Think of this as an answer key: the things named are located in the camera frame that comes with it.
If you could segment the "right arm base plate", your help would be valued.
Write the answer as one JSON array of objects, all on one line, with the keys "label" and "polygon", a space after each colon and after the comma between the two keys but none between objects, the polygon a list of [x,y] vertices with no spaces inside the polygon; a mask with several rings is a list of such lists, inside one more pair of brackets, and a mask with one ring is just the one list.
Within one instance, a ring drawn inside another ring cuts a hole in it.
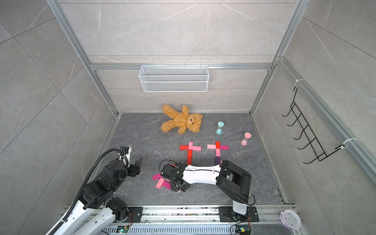
[{"label": "right arm base plate", "polygon": [[247,207],[247,213],[242,215],[236,213],[232,207],[219,207],[220,222],[259,222],[256,207]]}]

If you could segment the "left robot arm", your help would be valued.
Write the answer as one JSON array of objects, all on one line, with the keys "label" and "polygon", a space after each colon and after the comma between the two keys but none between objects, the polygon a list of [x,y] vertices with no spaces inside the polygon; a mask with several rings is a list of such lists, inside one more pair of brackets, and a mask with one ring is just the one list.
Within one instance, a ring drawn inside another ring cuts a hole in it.
[{"label": "left robot arm", "polygon": [[113,222],[132,221],[128,205],[113,193],[128,177],[141,172],[142,159],[126,166],[123,160],[112,160],[94,181],[86,184],[73,204],[48,235],[96,235]]}]

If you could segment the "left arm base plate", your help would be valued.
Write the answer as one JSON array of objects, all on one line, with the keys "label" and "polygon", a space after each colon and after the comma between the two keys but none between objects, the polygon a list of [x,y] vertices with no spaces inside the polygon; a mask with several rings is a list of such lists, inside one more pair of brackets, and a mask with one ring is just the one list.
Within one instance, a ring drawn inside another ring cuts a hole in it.
[{"label": "left arm base plate", "polygon": [[117,222],[140,223],[143,210],[143,207],[128,207],[127,209],[121,209],[119,216],[117,216]]}]

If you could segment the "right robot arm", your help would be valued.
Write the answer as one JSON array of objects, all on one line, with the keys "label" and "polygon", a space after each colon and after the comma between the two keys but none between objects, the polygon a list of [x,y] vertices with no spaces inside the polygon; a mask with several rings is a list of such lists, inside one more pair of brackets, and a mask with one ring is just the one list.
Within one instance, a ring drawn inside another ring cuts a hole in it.
[{"label": "right robot arm", "polygon": [[165,164],[160,176],[173,192],[185,192],[193,184],[217,186],[232,201],[234,219],[247,217],[252,175],[230,161],[215,166],[193,166],[189,164]]}]

